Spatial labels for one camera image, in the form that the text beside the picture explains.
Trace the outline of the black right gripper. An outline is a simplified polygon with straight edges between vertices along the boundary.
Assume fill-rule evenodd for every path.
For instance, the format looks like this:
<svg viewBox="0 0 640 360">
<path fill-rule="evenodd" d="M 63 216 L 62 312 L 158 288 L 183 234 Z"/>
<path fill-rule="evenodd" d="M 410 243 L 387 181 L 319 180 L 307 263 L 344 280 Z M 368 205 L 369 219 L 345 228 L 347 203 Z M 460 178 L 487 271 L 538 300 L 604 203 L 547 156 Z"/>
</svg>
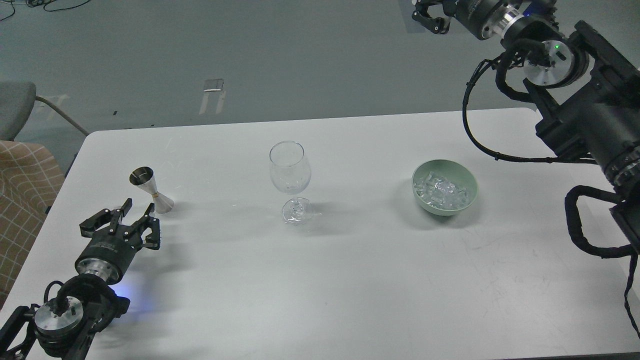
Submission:
<svg viewBox="0 0 640 360">
<path fill-rule="evenodd" d="M 453 16 L 451 0 L 412 0 L 412 20 L 436 35 L 448 34 Z M 430 7 L 441 6 L 443 16 L 434 17 Z M 509 0 L 457 0 L 455 19 L 481 41 L 494 35 L 505 38 L 507 30 L 521 19 L 521 12 Z"/>
</svg>

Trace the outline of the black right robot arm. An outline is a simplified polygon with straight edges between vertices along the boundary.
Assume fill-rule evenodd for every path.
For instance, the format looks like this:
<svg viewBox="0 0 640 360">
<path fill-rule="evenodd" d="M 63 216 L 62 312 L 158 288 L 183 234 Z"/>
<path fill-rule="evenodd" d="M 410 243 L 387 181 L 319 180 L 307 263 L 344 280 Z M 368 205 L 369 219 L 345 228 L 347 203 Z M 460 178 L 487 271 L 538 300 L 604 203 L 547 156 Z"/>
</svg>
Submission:
<svg viewBox="0 0 640 360">
<path fill-rule="evenodd" d="M 585 21 L 564 35 L 555 0 L 415 0 L 411 18 L 432 34 L 444 35 L 452 20 L 476 39 L 500 37 L 503 53 L 482 60 L 462 98 L 462 125 L 478 150 L 496 161 L 592 164 L 613 191 L 575 186 L 564 199 L 573 244 L 602 259 L 630 258 L 624 296 L 639 264 L 640 133 L 638 69 Z M 530 103 L 542 118 L 535 134 L 553 157 L 507 155 L 482 145 L 471 132 L 467 107 L 473 88 L 488 69 L 496 88 L 510 100 Z M 583 232 L 579 198 L 612 204 L 610 213 L 628 240 L 620 247 L 591 244 Z"/>
</svg>

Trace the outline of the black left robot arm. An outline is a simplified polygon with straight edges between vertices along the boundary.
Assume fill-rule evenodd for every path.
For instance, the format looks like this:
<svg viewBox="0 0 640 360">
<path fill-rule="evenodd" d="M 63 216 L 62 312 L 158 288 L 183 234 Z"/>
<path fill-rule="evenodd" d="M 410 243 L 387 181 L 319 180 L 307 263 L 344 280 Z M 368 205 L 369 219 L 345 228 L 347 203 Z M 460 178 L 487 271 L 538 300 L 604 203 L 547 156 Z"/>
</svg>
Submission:
<svg viewBox="0 0 640 360">
<path fill-rule="evenodd" d="M 1 358 L 25 360 L 34 344 L 61 360 L 84 360 L 96 334 L 128 312 L 130 299 L 112 288 L 142 249 L 158 250 L 162 236 L 155 205 L 132 224 L 122 219 L 131 198 L 116 209 L 99 210 L 78 227 L 87 246 L 75 261 L 76 276 L 52 281 L 42 304 L 18 306 L 1 328 Z"/>
</svg>

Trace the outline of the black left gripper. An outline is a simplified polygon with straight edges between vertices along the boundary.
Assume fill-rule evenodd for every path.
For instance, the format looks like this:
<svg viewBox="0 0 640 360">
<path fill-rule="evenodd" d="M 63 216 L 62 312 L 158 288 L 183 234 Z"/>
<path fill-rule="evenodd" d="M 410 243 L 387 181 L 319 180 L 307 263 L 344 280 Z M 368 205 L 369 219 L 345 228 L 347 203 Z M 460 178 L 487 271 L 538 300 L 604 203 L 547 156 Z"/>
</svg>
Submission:
<svg viewBox="0 0 640 360">
<path fill-rule="evenodd" d="M 75 261 L 79 275 L 91 274 L 114 285 L 121 282 L 138 251 L 160 249 L 162 231 L 154 216 L 155 204 L 150 203 L 132 225 L 122 224 L 132 207 L 133 199 L 127 198 L 121 207 L 99 210 L 79 224 L 80 235 L 90 239 Z"/>
</svg>

